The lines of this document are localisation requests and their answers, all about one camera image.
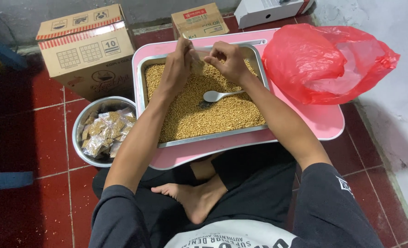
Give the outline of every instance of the cable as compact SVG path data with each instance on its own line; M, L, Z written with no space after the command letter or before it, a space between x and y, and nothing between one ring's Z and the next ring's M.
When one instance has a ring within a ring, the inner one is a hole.
M9 34L11 35L11 37L14 40L14 43L16 44L16 49L14 50L14 52L17 53L17 50L19 49L19 42L17 41L16 37L14 36L14 33L11 30L11 28L8 26L8 24L6 24L6 22L1 17L0 17L0 21L8 28Z

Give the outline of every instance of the white plastic spoon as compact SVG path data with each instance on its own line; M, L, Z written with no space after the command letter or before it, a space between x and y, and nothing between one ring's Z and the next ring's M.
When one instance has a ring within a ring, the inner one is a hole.
M242 92L245 92L245 90L240 90L240 91L235 91L235 92L230 92L230 93L220 93L220 92L211 90L211 91L207 91L206 93L204 93L204 100L209 101L209 102L219 101L223 97L234 95L234 94L239 94Z

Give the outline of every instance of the red tile floor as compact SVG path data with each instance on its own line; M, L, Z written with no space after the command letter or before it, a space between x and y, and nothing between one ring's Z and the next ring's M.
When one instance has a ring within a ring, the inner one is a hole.
M231 32L311 23L309 16L288 18L244 30L225 15ZM173 40L172 28L138 35L138 47ZM71 130L89 103L51 80L38 56L30 68L0 74L0 172L34 171L31 186L0 191L0 248L85 248L98 202L91 190L97 172L75 153ZM408 248L408 219L367 130L352 103L342 105L346 129L323 142L337 170L386 247ZM294 181L294 198L300 171ZM288 230L292 229L294 203Z

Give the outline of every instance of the hand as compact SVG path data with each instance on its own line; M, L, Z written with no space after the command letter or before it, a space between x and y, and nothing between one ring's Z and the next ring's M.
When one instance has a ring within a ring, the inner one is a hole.
M253 75L245 65L238 45L216 42L204 61L216 67L225 78L241 87L241 79Z
M175 51L167 55L166 65L158 88L172 99L182 91L187 82L187 77L189 77L191 48L193 48L193 44L190 40L179 38Z

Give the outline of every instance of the white wall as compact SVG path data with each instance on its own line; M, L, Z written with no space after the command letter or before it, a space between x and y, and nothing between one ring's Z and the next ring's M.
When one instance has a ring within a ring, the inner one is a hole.
M0 16L14 31L21 45L35 45L40 23L65 15L121 3L130 23L170 17L172 13L216 3L223 11L234 11L240 0L0 0ZM0 41L12 43L8 29L0 22Z
M352 25L401 54L397 68L360 101L408 204L408 1L316 1L322 25Z

